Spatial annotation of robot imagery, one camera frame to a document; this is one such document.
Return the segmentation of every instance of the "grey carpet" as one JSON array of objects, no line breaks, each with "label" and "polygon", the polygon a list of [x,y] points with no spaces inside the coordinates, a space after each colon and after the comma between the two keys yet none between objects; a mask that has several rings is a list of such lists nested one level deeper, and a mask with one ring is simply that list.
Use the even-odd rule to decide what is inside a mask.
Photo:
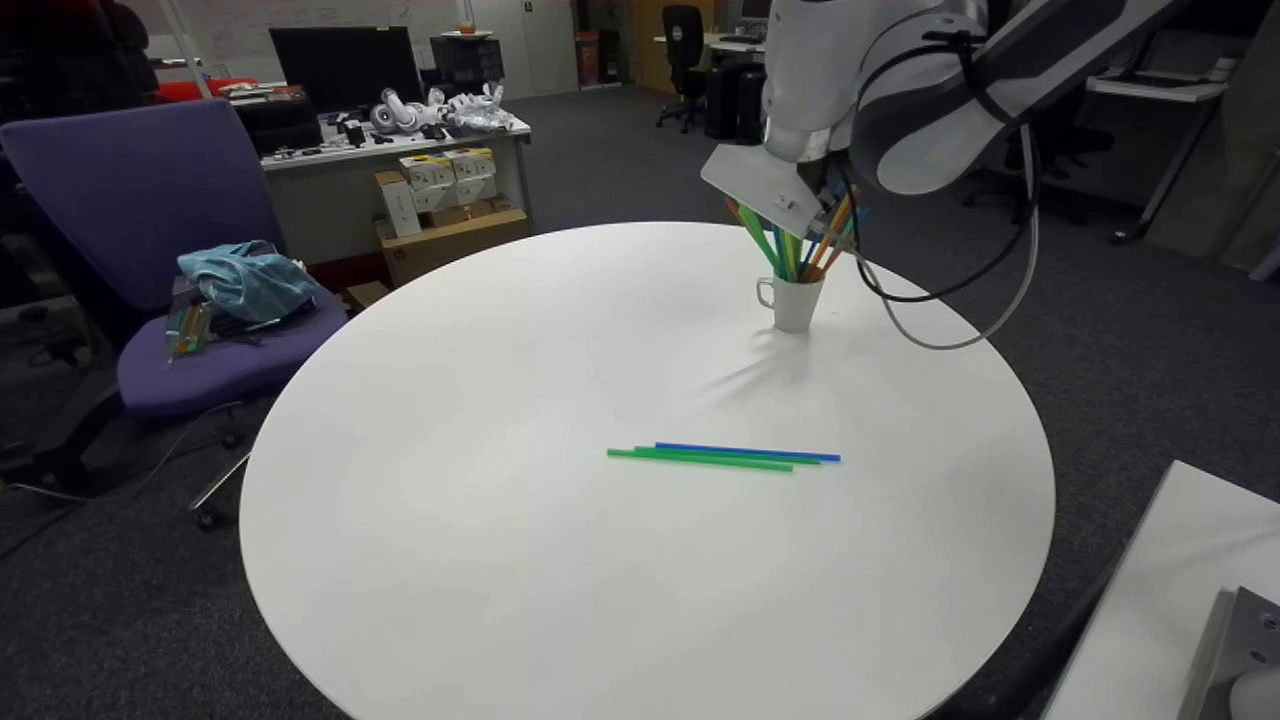
[{"label": "grey carpet", "polygon": [[[651,128],[655,98],[587,93],[519,111],[536,128],[539,229],[725,219],[695,180],[713,143]],[[1053,214],[1039,283],[995,338],[1053,440],[1058,548],[1026,624],[940,717],[995,717],[995,699],[1060,651],[1064,621],[1126,553],[1168,461],[1280,500],[1280,291],[1105,247],[1113,225],[1108,212]],[[1005,230],[1007,212],[964,207],[957,191],[874,199],[869,214],[874,255],[921,283],[962,274]],[[992,319],[1012,273],[957,309]],[[40,394],[0,392],[5,414],[16,402]],[[215,469],[215,451],[199,451],[213,430],[113,428],[97,464],[113,490],[0,563],[0,717],[340,717],[261,627],[238,540],[199,534],[180,511]],[[147,472],[172,445],[190,451]]]}]

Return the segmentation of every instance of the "office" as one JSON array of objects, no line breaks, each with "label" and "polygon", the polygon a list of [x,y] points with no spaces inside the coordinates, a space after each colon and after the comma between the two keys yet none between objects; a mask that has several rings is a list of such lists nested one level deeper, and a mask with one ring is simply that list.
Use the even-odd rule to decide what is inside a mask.
[{"label": "office", "polygon": [[[157,9],[135,12],[163,37]],[[285,79],[268,29],[409,29],[418,62],[435,62],[435,33],[464,33],[464,16],[435,3],[441,16],[423,20],[423,9],[374,20],[352,9],[296,12],[303,9],[268,9],[256,33],[239,33],[243,12],[184,3],[176,16],[190,20],[195,52],[176,56],[210,56],[199,79]],[[575,37],[555,52],[519,52],[516,33],[490,33],[501,40],[506,74],[570,74],[546,93],[519,93],[511,74],[491,111],[470,102],[482,109],[472,118],[491,128],[450,122],[451,140],[470,143],[461,150],[490,149],[490,159],[421,149],[450,140],[432,136],[432,102],[411,109],[409,93],[405,111],[385,117],[423,118],[411,143],[379,140],[375,118],[355,118],[366,143],[343,136],[355,128],[320,122],[320,150],[303,143],[261,157],[243,132],[239,149],[251,157],[230,171],[261,175],[268,204],[251,207],[277,219],[290,247],[312,244],[317,255],[303,261],[332,296],[355,303],[348,286],[375,278],[387,296],[370,311],[352,309],[340,329],[317,329],[312,360],[290,371],[281,401],[264,392],[239,414],[195,419],[118,410],[86,457],[93,483],[75,495],[90,504],[5,490],[5,548],[46,528],[0,563],[5,705],[22,717],[180,717],[193,699],[223,717],[1184,707],[1196,697],[1190,667],[1213,596],[1251,586],[1280,598],[1263,579],[1274,570],[1251,563],[1274,556],[1270,543],[1239,563],[1207,553],[1207,567],[1184,570],[1216,576],[1213,586],[1150,576],[1166,586],[1155,598],[1168,598],[1150,617],[1138,598],[1133,617],[1093,613],[1093,598],[1133,576],[1126,560],[1138,553],[1150,553],[1138,556],[1141,567],[1184,567],[1190,556],[1161,556],[1184,543],[1161,534],[1207,530],[1196,540],[1221,548],[1223,534],[1213,530],[1274,528],[1280,461],[1270,371],[1280,319],[1276,286],[1258,278],[1276,204],[1263,188],[1270,82],[1258,82],[1251,67],[1270,60],[1276,16],[1251,20],[1239,56],[1227,43],[1243,33],[1207,33],[1234,37],[1223,52],[1238,62],[1221,62],[1223,52],[1207,43],[1196,67],[1161,67],[1166,74],[1145,67],[1168,52],[1166,40],[1145,48],[1145,33],[1133,37],[1036,122],[1044,183],[1032,194],[1022,171],[1036,150],[1017,150],[1022,132],[928,194],[905,191],[921,175],[878,175],[878,159],[837,164],[813,191],[837,229],[831,261],[827,244],[810,244],[827,230],[791,229],[784,212],[753,199],[753,188],[732,183],[769,171],[710,171],[727,128],[727,98],[713,96],[725,93],[715,70],[789,70],[784,56],[773,56],[780,40],[769,24],[760,43],[753,29],[735,33],[741,12],[699,9],[705,33],[683,33],[705,40],[695,67],[710,67],[710,98],[690,93],[690,132],[683,117],[655,128],[683,102],[660,96],[664,74],[645,67],[674,56],[674,33],[660,12],[626,9],[591,24],[563,9],[573,33],[617,33],[617,62],[585,74],[622,89],[581,89]],[[1207,20],[1168,16],[1161,29],[1196,24]],[[1145,70],[1127,70],[1127,56],[1150,56]],[[753,128],[748,109],[727,117],[735,132]],[[727,159],[746,164],[764,150],[748,140],[732,149]],[[450,247],[441,234],[418,239],[411,229],[400,234],[379,171],[409,191],[400,199],[418,230],[455,230]],[[451,207],[432,204],[435,175],[472,180],[470,207],[455,194]],[[470,225],[511,207],[526,212],[519,225]],[[863,247],[882,291],[940,291],[1001,255],[1007,234],[1032,225],[1032,207],[1036,283],[990,343],[964,353],[908,343],[847,252]],[[995,273],[944,303],[897,309],[901,322],[934,343],[992,329],[1022,291],[1028,247],[1032,230],[1022,230]],[[813,314],[802,311],[806,330],[775,329],[798,319],[780,311],[806,309],[813,269],[825,269],[825,286]],[[25,424],[49,414],[46,394],[74,392],[74,380],[82,386],[90,371],[70,360],[40,363],[46,337],[22,319],[8,329],[5,435],[25,435]],[[199,530],[193,495],[243,448],[243,486],[213,500],[239,511],[239,524]],[[1155,621],[1172,627],[1168,617],[1184,633],[1172,643],[1190,647],[1182,667],[1161,674],[1166,662],[1145,662],[1150,684],[1133,679],[1127,697],[1095,672],[1105,707],[1074,691],[1081,672],[1064,662],[1078,654],[1060,651],[1074,633],[1089,624],[1093,667],[1108,667],[1108,647],[1141,647],[1138,634]]]}]

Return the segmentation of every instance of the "cable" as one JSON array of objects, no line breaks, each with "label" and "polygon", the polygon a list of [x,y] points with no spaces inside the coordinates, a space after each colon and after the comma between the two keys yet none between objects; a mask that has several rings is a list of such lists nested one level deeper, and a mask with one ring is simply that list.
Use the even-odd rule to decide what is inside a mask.
[{"label": "cable", "polygon": [[[1026,278],[1012,296],[1012,303],[1001,311],[1001,319],[968,338],[957,338],[957,343],[938,343],[938,338],[921,338],[915,330],[905,329],[905,319],[897,314],[897,299],[885,299],[885,311],[892,319],[892,329],[912,338],[915,348],[928,348],[928,353],[962,353],[962,348],[974,348],[974,343],[984,343],[992,338],[995,330],[1005,330],[1005,322],[1026,309],[1026,299],[1032,296],[1032,283],[1036,283],[1036,273],[1039,273],[1039,244],[1044,244],[1044,230],[1039,230],[1039,159],[1036,159],[1036,132],[1026,122],[1022,128],[1022,143],[1026,143],[1026,180],[1028,180],[1028,264],[1026,264]],[[874,264],[863,255],[858,255],[858,264],[869,273],[863,278],[874,278],[869,286],[885,291],[885,283],[878,278]]]}]

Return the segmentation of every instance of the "office chair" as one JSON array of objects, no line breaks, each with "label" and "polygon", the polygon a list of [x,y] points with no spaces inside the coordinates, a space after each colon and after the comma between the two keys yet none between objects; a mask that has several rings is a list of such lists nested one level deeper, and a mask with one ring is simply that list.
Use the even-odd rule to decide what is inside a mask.
[{"label": "office chair", "polygon": [[[273,330],[167,354],[176,255],[230,239],[273,239],[285,252],[256,150],[230,102],[25,118],[0,128],[0,149],[49,219],[32,230],[53,244],[53,261],[82,269],[74,283],[97,291],[86,309],[120,348],[118,386],[90,410],[90,430],[53,448],[57,461],[82,457],[118,407],[184,419],[256,401],[343,322],[343,303],[317,291],[317,309]],[[193,504],[206,528],[221,521],[210,500],[243,464],[238,448],[239,430],[223,440],[232,469]]]},{"label": "office chair", "polygon": [[655,128],[664,128],[667,118],[680,118],[680,132],[690,132],[705,117],[705,98],[710,98],[710,70],[699,67],[705,12],[691,3],[667,3],[664,37],[667,37],[667,62],[674,62],[674,82],[680,98],[655,117]]}]

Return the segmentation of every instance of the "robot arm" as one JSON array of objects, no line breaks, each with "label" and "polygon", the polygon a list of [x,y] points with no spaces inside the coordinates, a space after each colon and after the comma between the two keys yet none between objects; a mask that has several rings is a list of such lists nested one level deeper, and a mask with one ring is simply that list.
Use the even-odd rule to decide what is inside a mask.
[{"label": "robot arm", "polygon": [[1028,0],[990,37],[984,0],[775,0],[769,136],[715,149],[705,180],[798,234],[825,225],[810,164],[854,164],[892,194],[940,191],[1178,3]]}]

